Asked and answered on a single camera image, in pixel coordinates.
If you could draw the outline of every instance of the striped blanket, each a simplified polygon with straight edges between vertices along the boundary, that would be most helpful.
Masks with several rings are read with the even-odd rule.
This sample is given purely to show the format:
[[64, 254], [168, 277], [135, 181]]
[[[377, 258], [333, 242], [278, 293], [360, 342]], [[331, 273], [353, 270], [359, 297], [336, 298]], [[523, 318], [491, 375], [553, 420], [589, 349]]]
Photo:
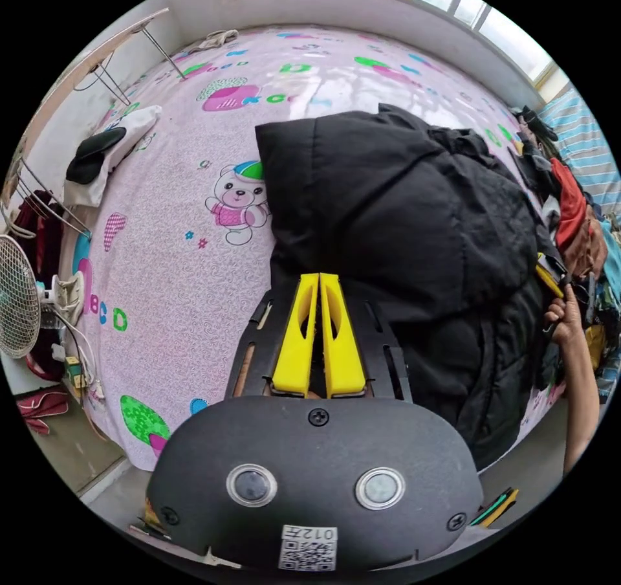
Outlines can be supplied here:
[[595, 117], [576, 89], [537, 113], [558, 135], [564, 162], [603, 214], [621, 214], [621, 174]]

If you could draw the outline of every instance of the camera lens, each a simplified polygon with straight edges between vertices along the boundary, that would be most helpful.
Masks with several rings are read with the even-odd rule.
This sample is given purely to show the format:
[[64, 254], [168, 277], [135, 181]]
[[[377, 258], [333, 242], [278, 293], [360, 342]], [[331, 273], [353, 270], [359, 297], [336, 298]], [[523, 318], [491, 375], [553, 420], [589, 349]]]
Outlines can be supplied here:
[[403, 497], [406, 483], [394, 469], [371, 469], [356, 484], [356, 499], [366, 509], [386, 509]]
[[226, 479], [226, 490], [231, 499], [246, 507], [267, 505], [276, 495], [277, 487], [275, 477], [256, 464], [236, 467]]

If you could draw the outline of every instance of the screw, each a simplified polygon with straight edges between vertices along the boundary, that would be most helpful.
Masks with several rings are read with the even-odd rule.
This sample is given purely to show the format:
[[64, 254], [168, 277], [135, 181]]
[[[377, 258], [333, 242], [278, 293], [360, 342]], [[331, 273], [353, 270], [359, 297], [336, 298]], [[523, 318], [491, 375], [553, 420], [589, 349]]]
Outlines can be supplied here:
[[458, 529], [461, 529], [461, 527], [464, 526], [465, 522], [466, 515], [463, 512], [460, 512], [459, 514], [455, 514], [455, 516], [449, 519], [448, 523], [446, 523], [446, 528], [449, 531], [456, 531]]
[[330, 415], [323, 408], [313, 408], [309, 412], [309, 421], [311, 425], [314, 425], [316, 428], [320, 428], [322, 425], [328, 423], [330, 419]]
[[179, 517], [177, 516], [177, 512], [171, 507], [163, 507], [162, 508], [162, 516], [164, 517], [164, 521], [167, 525], [174, 527], [179, 524]]

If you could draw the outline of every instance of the electric fan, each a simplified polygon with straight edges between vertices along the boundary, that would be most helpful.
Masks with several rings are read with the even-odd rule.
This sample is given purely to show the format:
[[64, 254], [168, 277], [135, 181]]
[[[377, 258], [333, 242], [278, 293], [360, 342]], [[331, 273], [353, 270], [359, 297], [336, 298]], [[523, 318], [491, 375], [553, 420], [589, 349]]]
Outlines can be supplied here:
[[52, 277], [52, 289], [36, 280], [26, 254], [10, 236], [0, 235], [0, 349], [12, 359], [28, 355], [39, 329], [74, 326], [84, 306], [84, 277]]

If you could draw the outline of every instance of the qr code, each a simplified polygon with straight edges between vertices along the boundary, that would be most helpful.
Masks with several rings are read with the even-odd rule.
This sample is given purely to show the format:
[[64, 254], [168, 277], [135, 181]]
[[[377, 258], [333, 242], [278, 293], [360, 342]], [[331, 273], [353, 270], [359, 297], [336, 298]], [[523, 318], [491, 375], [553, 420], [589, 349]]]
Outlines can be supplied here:
[[336, 542], [283, 540], [279, 568], [299, 572], [330, 572], [336, 569]]

